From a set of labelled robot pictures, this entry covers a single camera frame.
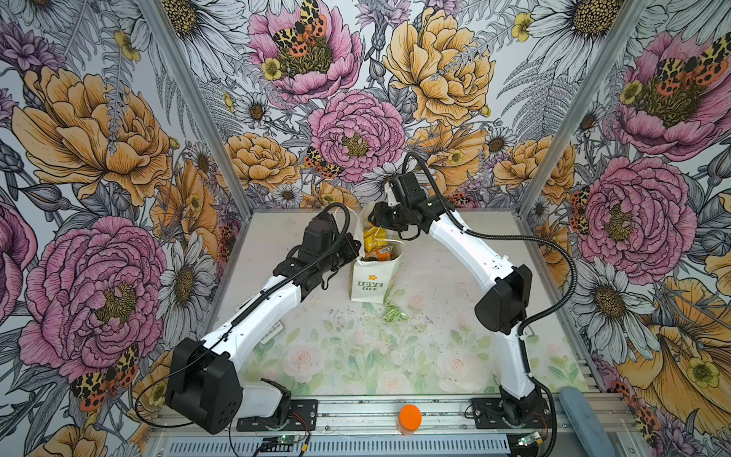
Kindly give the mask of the yellow snack packet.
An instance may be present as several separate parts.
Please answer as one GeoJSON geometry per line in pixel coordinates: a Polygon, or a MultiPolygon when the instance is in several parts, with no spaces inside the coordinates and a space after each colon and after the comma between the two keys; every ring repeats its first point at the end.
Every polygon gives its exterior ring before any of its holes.
{"type": "Polygon", "coordinates": [[[364,247],[365,252],[377,251],[382,247],[388,245],[386,240],[386,230],[379,227],[370,227],[364,230],[364,247]]]}

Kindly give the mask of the orange white snack packet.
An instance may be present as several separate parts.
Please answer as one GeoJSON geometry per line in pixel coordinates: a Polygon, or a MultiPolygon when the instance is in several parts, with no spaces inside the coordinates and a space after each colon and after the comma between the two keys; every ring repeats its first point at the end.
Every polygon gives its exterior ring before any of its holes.
{"type": "Polygon", "coordinates": [[[392,245],[384,244],[374,248],[372,251],[369,251],[365,255],[365,258],[367,261],[388,262],[394,260],[396,258],[396,254],[392,245]]]}

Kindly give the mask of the white paper bag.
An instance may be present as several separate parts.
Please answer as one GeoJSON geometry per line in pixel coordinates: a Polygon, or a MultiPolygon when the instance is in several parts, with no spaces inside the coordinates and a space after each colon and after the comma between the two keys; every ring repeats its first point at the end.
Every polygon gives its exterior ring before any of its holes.
{"type": "Polygon", "coordinates": [[[386,230],[386,240],[394,247],[396,258],[388,262],[367,261],[364,247],[364,230],[375,227],[367,221],[375,203],[367,204],[356,216],[352,225],[354,239],[361,244],[350,271],[350,300],[353,302],[384,304],[395,283],[404,250],[404,242],[393,238],[394,232],[386,230]]]}

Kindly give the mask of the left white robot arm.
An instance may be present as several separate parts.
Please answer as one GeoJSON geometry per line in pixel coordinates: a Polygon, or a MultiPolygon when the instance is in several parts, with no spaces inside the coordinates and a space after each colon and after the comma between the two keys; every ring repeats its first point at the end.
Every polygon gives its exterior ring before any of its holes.
{"type": "Polygon", "coordinates": [[[290,390],[270,379],[245,382],[239,371],[275,324],[314,289],[325,287],[325,274],[353,262],[359,249],[348,227],[339,225],[332,214],[315,216],[302,243],[230,320],[200,340],[184,339],[174,349],[166,406],[210,434],[242,420],[281,428],[291,415],[290,390]]]}

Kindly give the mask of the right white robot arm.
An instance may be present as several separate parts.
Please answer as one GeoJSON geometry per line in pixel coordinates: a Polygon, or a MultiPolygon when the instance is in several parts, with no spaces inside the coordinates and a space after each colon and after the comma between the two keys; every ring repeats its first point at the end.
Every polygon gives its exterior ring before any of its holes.
{"type": "Polygon", "coordinates": [[[429,196],[412,171],[388,180],[388,202],[375,205],[371,224],[405,232],[415,228],[446,247],[475,277],[485,292],[474,306],[480,324],[493,333],[500,355],[502,419],[523,426],[542,401],[531,378],[520,326],[527,319],[532,271],[514,266],[472,232],[462,216],[437,194],[429,196]]]}

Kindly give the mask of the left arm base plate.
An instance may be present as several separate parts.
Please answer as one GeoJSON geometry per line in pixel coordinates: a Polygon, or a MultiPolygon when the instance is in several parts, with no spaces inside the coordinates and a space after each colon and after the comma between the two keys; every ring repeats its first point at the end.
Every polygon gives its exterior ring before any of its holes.
{"type": "Polygon", "coordinates": [[[239,432],[314,431],[319,402],[317,400],[290,400],[272,417],[238,418],[235,429],[239,432]]]}

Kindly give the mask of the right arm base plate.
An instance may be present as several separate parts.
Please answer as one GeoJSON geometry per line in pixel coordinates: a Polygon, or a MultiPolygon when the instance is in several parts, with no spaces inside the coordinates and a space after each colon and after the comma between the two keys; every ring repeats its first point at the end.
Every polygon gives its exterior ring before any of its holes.
{"type": "Polygon", "coordinates": [[[468,401],[463,412],[464,418],[471,420],[477,430],[509,430],[510,428],[536,428],[549,430],[556,419],[552,407],[546,400],[540,400],[533,411],[510,418],[499,397],[476,397],[468,401]]]}

